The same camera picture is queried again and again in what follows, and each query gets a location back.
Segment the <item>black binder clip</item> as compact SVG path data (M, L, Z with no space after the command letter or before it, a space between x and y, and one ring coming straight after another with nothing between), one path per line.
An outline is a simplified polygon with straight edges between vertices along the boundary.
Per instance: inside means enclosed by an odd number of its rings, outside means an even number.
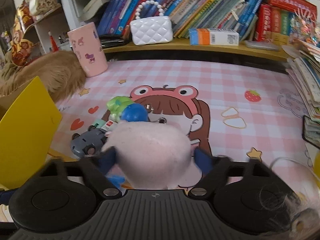
M155 122L159 124L167 123L167 119L162 114L156 114L153 112L153 107L151 104L146 105L146 110L148 112L148 120L150 122Z

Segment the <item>grey toy car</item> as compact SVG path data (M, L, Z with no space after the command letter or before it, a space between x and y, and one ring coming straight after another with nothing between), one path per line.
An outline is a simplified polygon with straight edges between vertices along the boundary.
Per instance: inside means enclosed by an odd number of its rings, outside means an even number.
M88 131L82 134L74 133L70 142L72 153L79 158L99 154L107 141L105 134L105 130L93 126L90 126Z

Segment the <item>yellow cardboard box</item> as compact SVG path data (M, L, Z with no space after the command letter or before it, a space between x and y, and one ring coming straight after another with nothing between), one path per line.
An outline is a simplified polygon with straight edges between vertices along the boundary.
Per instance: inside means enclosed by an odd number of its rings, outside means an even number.
M1 97L1 185L23 185L46 161L62 115L39 77Z

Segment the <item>pink checkered table mat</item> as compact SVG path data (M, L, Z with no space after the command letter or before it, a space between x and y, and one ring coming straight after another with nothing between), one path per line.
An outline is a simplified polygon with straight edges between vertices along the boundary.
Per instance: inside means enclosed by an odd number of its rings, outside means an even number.
M106 103L116 96L151 104L154 113L210 154L237 161L248 153L261 155L294 191L318 197L302 139L305 106L288 75L201 61L112 62L58 103L62 121L51 148L71 157L72 135L87 131L95 119L107 120Z

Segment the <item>white storage cabinet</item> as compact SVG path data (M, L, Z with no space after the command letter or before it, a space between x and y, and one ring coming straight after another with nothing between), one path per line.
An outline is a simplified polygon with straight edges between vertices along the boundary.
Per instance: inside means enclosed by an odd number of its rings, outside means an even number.
M31 58L47 54L51 50L50 36L59 46L59 38L66 36L69 26L61 4L42 15L32 16L34 25L29 27L24 38L35 44Z

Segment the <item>pink sticker cup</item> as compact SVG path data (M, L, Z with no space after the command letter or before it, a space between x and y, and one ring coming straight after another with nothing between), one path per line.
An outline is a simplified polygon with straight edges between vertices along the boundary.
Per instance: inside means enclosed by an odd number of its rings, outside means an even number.
M93 22L71 30L67 35L87 77L100 75L108 69L107 59Z

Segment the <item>white quilted pearl handbag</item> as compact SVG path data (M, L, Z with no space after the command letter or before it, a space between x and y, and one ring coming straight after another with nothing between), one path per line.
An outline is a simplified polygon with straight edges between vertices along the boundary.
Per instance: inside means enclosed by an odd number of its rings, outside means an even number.
M159 15L141 18L142 9L146 5L155 5ZM164 16L163 12L163 6L154 0L140 3L135 12L135 19L130 22L132 41L135 45L169 43L173 40L171 20Z

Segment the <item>white staples box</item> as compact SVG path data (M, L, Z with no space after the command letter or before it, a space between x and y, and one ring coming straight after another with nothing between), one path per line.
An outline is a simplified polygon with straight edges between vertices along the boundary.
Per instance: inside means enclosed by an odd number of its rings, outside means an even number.
M101 126L101 129L103 129L106 132L112 132L113 130L116 129L118 126L117 122L114 122L112 120L108 120L103 126Z

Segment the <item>red boxed book set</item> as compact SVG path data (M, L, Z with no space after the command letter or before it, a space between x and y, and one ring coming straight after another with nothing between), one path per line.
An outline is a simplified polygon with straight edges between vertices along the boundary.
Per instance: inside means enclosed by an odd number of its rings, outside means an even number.
M254 40L289 45L298 37L298 16L317 19L317 7L306 0L263 0L258 10Z

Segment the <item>green frog toy blue cap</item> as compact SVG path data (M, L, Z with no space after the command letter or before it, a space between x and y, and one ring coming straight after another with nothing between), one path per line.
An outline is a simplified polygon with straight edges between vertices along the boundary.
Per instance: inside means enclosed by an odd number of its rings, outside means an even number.
M112 98L106 103L106 107L110 111L109 120L115 122L120 122L121 120L127 122L148 121L147 109L127 96Z

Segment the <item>light pink plush pig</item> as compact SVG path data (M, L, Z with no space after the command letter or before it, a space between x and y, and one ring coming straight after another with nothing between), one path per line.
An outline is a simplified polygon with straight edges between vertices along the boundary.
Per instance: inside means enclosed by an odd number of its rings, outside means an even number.
M101 150L111 147L116 150L116 163L135 189L190 188L202 177L189 138L171 125L120 122Z

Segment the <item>stack of picture books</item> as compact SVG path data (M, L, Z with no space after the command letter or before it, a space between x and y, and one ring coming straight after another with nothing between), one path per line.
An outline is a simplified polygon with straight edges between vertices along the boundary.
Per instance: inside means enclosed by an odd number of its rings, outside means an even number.
M319 48L298 40L295 46L282 46L289 55L289 74L305 105L303 113L319 122Z

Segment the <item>orange white medicine box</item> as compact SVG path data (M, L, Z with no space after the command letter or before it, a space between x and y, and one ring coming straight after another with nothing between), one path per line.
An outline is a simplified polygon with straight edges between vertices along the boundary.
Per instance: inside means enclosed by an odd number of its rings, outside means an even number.
M234 30L228 29L193 28L189 29L189 40L193 46L238 46L239 34Z

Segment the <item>blue small box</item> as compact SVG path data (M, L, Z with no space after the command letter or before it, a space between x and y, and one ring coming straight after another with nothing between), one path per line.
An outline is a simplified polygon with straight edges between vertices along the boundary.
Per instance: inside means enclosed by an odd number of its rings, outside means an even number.
M123 176L108 174L106 178L118 189L125 183L126 179Z

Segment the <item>wooden bookshelf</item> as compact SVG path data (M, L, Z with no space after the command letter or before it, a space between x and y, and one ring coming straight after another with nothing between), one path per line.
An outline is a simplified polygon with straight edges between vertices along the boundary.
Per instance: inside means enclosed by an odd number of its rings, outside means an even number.
M85 24L85 22L81 20L80 14L82 13L84 5L86 5L88 1L89 0L61 0L69 29L73 30ZM104 49L106 57L110 57L111 54L114 53L127 54L130 51L140 51L142 55L146 56L150 56L152 51L162 51L165 56L169 56L175 51L180 51L182 54L191 55L192 57L196 55L197 51L211 51L215 53L252 56L280 62L285 62L289 57L283 49L280 49L279 51L271 51L248 48L244 43L240 43L238 46L191 46L189 44L189 40L184 38L175 38L169 43L149 44L145 46L136 46L133 42L129 42L123 46Z

